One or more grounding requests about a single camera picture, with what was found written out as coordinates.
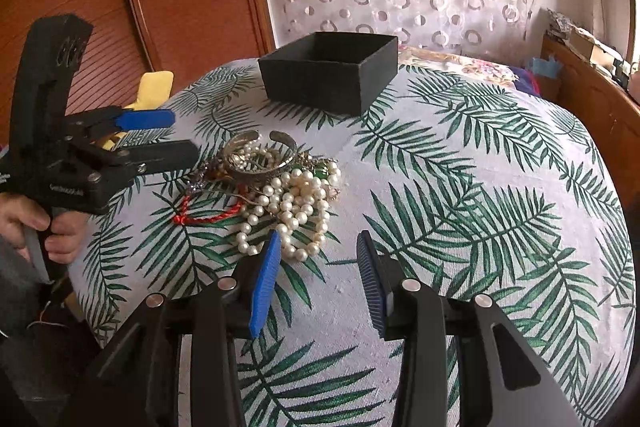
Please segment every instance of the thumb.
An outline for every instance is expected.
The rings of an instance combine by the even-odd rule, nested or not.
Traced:
[[[44,208],[25,196],[15,198],[7,212],[7,217],[41,232],[49,228],[51,221]]]

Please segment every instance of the human hand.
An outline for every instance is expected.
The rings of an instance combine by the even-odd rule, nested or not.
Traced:
[[[45,241],[50,260],[69,264],[78,256],[87,219],[86,214],[69,211],[53,220],[53,235]],[[43,232],[49,223],[50,217],[35,201],[19,194],[0,194],[0,235],[25,259],[30,260],[30,254],[25,244],[23,226]]]

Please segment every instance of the light blue object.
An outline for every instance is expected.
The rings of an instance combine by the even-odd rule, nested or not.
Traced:
[[[548,76],[549,78],[557,78],[561,69],[562,62],[556,60],[553,55],[549,57],[549,60],[545,60],[544,58],[532,58],[529,61],[529,64],[527,64],[527,70],[531,71],[531,73]]]
[[[267,320],[276,275],[280,269],[280,248],[280,234],[273,232],[270,241],[263,245],[260,253],[263,257],[262,266],[251,297],[251,317],[249,318],[249,334],[252,339],[260,335]]]
[[[174,112],[169,109],[125,111],[115,120],[115,124],[123,131],[160,129],[163,127],[171,127],[174,123]]]

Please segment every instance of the gray sleeve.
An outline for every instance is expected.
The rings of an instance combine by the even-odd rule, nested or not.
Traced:
[[[41,288],[33,266],[0,237],[0,330],[12,336],[36,319]]]

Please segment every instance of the yellow object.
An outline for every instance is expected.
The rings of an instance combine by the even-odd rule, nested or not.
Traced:
[[[157,109],[171,96],[171,88],[174,85],[174,74],[171,71],[155,71],[145,73],[140,78],[138,96],[134,103],[124,107],[134,111]],[[104,141],[98,143],[105,150],[112,150],[127,133],[116,133]]]

